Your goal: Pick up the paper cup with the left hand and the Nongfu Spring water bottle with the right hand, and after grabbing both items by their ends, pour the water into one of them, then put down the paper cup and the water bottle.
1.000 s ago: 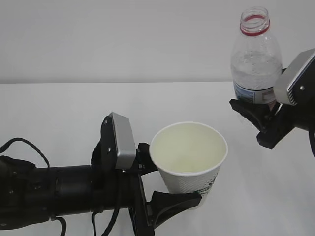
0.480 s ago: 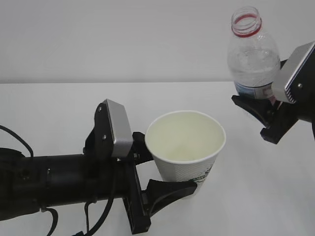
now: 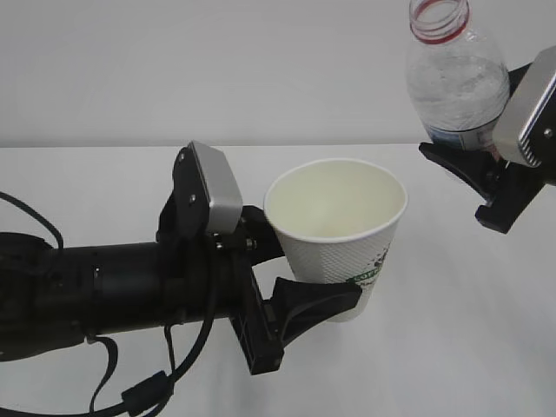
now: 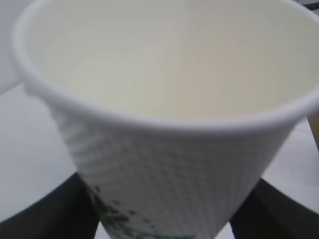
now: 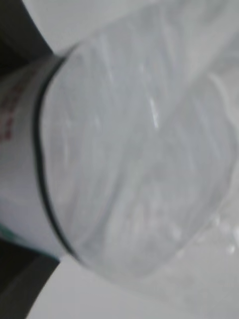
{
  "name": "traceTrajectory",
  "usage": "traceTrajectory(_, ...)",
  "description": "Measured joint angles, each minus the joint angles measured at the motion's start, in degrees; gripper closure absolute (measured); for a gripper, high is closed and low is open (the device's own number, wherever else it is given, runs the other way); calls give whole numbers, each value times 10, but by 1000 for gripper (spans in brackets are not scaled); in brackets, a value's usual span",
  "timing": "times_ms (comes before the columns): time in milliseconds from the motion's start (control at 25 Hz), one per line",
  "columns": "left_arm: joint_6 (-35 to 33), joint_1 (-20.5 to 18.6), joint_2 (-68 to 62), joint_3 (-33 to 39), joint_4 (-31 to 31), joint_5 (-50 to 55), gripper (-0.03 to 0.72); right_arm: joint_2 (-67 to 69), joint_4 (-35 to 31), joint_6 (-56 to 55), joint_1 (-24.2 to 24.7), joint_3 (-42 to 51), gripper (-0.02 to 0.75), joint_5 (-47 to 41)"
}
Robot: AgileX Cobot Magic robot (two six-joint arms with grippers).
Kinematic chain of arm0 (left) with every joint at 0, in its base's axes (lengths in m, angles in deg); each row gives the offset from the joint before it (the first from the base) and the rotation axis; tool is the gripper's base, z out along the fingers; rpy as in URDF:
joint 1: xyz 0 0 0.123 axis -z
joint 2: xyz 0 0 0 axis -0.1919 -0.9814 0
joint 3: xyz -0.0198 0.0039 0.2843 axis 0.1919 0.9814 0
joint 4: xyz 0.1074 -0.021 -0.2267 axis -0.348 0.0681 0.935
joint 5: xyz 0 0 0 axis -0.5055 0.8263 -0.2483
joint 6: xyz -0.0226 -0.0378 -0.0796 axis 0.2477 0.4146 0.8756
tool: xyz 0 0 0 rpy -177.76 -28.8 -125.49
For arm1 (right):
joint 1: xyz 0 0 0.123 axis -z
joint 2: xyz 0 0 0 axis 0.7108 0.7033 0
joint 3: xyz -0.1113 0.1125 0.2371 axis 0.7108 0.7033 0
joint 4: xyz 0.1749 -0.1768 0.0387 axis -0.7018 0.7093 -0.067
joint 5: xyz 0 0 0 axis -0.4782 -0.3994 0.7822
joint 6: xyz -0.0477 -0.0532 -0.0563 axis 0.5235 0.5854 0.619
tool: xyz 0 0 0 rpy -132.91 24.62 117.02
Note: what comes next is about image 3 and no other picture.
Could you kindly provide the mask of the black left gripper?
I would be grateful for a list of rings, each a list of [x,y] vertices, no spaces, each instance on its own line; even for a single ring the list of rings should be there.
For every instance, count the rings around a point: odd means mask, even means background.
[[[252,375],[278,370],[284,355],[282,343],[291,343],[309,329],[352,310],[361,298],[361,288],[352,282],[319,284],[277,278],[271,296],[274,319],[253,267],[285,255],[263,210],[244,206],[233,233],[208,233],[208,238],[212,243],[208,318],[229,320]]]

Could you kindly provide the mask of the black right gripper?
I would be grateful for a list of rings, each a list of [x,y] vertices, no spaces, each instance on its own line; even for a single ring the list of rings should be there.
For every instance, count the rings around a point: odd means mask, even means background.
[[[533,85],[527,74],[532,63],[509,72],[508,104],[529,110],[533,105]],[[480,205],[476,220],[485,228],[507,234],[527,206],[545,185],[555,185],[555,162],[530,168],[496,158],[489,151],[461,150],[450,146],[422,142],[421,154],[476,191],[486,204]]]

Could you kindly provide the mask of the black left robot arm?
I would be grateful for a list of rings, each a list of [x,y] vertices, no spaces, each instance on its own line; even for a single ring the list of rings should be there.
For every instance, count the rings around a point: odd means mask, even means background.
[[[261,296],[254,266],[282,257],[262,211],[243,209],[230,234],[178,235],[165,222],[154,242],[52,248],[1,236],[1,358],[17,361],[99,334],[227,318],[251,374],[276,371],[284,350],[314,326],[354,308],[354,283],[275,280]]]

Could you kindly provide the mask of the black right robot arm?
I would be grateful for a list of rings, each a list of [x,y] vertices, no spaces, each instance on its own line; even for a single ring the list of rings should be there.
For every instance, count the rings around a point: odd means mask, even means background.
[[[510,99],[493,130],[500,158],[480,150],[421,143],[420,153],[483,199],[474,216],[509,232],[546,185],[555,184],[555,65],[539,59],[510,72]]]

